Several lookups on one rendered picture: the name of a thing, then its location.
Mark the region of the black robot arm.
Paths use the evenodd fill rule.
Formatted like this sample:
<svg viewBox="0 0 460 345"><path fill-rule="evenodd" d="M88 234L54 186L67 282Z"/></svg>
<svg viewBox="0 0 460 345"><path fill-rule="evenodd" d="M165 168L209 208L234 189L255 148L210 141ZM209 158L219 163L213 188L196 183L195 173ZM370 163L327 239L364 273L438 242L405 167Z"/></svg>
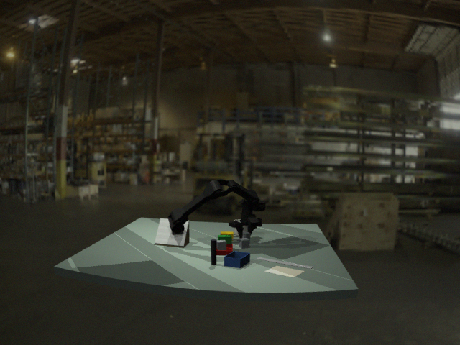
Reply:
<svg viewBox="0 0 460 345"><path fill-rule="evenodd" d="M221 185L226 185L229 188L223 190ZM215 200L219 197L226 196L230 192L235 192L246 200L242 199L239 203L243 204L242 211L253 212L254 211L264 211L265 210L265 201L260 201L257 193L254 190L247 190L242 187L240 184L236 183L234 180L212 180L204 189L204 191L197 196L194 200L189 202L182 208L176 208L172 210L171 214L168 216L168 221L170 223L170 229L172 234L183 234L184 223L188 221L188 216L194 212L196 209L201 207L204 203L209 200ZM262 223L261 218L256 218L255 214L253 216L246 217L246 223L250 227L257 227L258 224Z"/></svg>

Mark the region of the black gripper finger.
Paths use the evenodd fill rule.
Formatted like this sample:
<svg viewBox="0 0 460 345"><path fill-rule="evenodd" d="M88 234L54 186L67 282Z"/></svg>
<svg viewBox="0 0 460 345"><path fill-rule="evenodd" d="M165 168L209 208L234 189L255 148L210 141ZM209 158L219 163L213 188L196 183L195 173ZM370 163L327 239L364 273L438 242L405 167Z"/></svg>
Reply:
<svg viewBox="0 0 460 345"><path fill-rule="evenodd" d="M250 233L250 236L251 236L251 234L252 234L252 232L253 232L253 230L254 230L255 228L256 228L256 227L250 227L250 226L247 227L247 232Z"/></svg>
<svg viewBox="0 0 460 345"><path fill-rule="evenodd" d="M243 237L243 230L244 230L244 227L243 228L236 228L238 233L239 233L239 237L242 238Z"/></svg>

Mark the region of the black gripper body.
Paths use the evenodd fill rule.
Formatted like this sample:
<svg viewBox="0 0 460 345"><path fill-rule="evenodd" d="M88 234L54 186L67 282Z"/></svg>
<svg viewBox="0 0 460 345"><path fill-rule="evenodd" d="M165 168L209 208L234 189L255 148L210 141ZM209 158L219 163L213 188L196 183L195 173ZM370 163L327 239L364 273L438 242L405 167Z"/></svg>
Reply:
<svg viewBox="0 0 460 345"><path fill-rule="evenodd" d="M238 221L230 221L229 226L232 228L243 228L243 226L248 226L249 224L246 223L246 217L248 216L248 214L250 214L250 216L254 215L252 212L242 211L240 220L241 223ZM262 226L262 223L258 224L257 226Z"/></svg>

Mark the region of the red tray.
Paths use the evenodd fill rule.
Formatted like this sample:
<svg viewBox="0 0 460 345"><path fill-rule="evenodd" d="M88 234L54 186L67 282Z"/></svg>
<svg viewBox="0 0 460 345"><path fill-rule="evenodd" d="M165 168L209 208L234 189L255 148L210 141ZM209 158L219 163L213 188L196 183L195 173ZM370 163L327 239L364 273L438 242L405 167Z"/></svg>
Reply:
<svg viewBox="0 0 460 345"><path fill-rule="evenodd" d="M226 250L218 251L216 250L216 255L228 255L233 252L233 244L226 244Z"/></svg>

